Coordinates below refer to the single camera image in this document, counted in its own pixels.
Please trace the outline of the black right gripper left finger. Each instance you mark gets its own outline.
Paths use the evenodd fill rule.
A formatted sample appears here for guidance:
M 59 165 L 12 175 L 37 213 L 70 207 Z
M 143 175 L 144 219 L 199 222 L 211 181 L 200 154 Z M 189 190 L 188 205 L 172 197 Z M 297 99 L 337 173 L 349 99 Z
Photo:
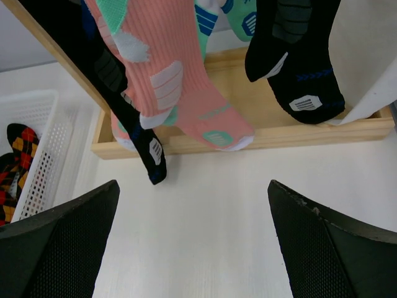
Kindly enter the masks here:
M 92 297 L 117 210 L 111 180 L 1 227 L 1 297 Z

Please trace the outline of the black sock with blue trim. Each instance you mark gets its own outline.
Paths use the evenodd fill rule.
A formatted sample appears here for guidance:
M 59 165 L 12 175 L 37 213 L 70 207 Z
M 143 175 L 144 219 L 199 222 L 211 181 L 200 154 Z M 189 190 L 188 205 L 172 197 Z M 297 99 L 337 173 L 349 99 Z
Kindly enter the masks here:
M 23 7 L 47 31 L 85 77 L 94 85 L 122 125 L 156 185 L 167 176 L 163 147 L 151 129 L 143 129 L 132 106 L 121 92 L 127 92 L 128 80 L 124 65 L 107 28 L 85 1 L 21 1 Z

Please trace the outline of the mint green sock blue stripes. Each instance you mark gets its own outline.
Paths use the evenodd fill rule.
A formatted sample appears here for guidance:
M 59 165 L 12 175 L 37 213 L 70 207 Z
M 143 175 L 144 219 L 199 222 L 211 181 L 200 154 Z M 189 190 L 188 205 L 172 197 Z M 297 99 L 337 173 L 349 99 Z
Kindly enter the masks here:
M 218 20 L 220 7 L 216 0 L 195 0 L 194 11 L 197 25 L 198 42 L 202 59 L 205 60 L 207 42 Z

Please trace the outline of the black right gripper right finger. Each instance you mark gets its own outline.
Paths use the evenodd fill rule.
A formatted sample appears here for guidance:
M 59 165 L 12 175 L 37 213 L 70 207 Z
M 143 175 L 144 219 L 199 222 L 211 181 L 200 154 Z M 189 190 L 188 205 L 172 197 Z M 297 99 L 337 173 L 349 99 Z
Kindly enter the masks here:
M 276 180 L 267 193 L 293 297 L 396 297 L 396 232 Z

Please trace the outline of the pink sock with green patches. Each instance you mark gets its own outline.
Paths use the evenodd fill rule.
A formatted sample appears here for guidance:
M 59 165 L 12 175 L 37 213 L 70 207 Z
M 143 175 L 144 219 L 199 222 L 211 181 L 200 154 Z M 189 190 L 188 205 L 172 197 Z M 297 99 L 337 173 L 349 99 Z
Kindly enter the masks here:
M 204 67 L 194 1 L 88 1 L 126 69 L 145 129 L 174 125 L 204 145 L 236 151 L 254 129 L 220 94 Z

